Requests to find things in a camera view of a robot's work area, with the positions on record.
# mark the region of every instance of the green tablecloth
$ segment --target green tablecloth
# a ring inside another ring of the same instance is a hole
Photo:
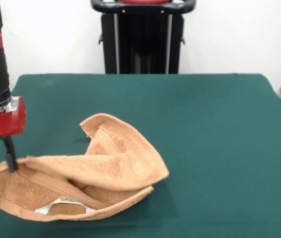
[[[281,101],[261,75],[27,75],[18,157],[83,154],[79,123],[108,113],[137,128],[170,177],[95,222],[25,221],[0,210],[0,238],[281,238]],[[0,161],[4,158],[0,142]]]

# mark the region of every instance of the black stand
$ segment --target black stand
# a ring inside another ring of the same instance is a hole
[[[183,41],[182,13],[196,1],[128,4],[92,0],[102,15],[105,72],[178,73]]]

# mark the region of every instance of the folded towel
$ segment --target folded towel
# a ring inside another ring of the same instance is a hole
[[[107,114],[80,124],[91,138],[85,155],[0,163],[0,208],[34,221],[99,220],[153,191],[169,171],[155,148],[132,126]]]

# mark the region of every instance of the white label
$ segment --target white label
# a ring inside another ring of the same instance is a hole
[[[71,199],[71,198],[68,198],[68,197],[59,197],[56,201],[50,203],[49,205],[36,209],[35,212],[47,215],[49,213],[52,205],[57,204],[57,203],[71,203],[71,204],[81,205],[81,206],[85,207],[86,213],[95,211],[95,209],[89,208],[89,207],[85,206],[83,203],[81,203],[77,200],[74,200],[74,199]]]

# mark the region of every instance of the white wall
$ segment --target white wall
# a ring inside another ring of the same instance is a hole
[[[180,73],[262,73],[281,87],[281,0],[197,0]],[[104,73],[89,0],[1,0],[11,85],[25,73]]]

